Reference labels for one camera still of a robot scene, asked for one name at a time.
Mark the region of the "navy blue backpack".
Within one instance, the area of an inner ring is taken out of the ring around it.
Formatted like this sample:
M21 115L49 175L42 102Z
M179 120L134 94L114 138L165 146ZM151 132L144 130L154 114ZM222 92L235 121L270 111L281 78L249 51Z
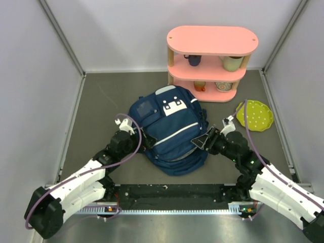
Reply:
M207 132L207 112L188 89L162 87L140 97L128 115L147 136L155 139L143 154L165 174L183 176L205 164L208 153L191 140Z

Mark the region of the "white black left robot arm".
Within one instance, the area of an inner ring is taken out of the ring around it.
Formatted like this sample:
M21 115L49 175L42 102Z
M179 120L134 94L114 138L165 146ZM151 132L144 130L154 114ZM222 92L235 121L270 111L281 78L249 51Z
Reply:
M109 174L137 152L151 149L156 141L143 129L133 135L117 131L110 143L76 173L47 189L41 186L33 192L24 215L26 228L49 239L82 208L98 200L116 199L115 183Z

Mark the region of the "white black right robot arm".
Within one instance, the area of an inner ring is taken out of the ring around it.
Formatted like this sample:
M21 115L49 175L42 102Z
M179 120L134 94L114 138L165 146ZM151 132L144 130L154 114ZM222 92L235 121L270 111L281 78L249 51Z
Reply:
M240 199L269 206L291 220L311 242L323 242L323 199L290 180L250 149L240 132L224 135L211 128L191 142L209 154L221 154L235 163L241 173L235 185Z

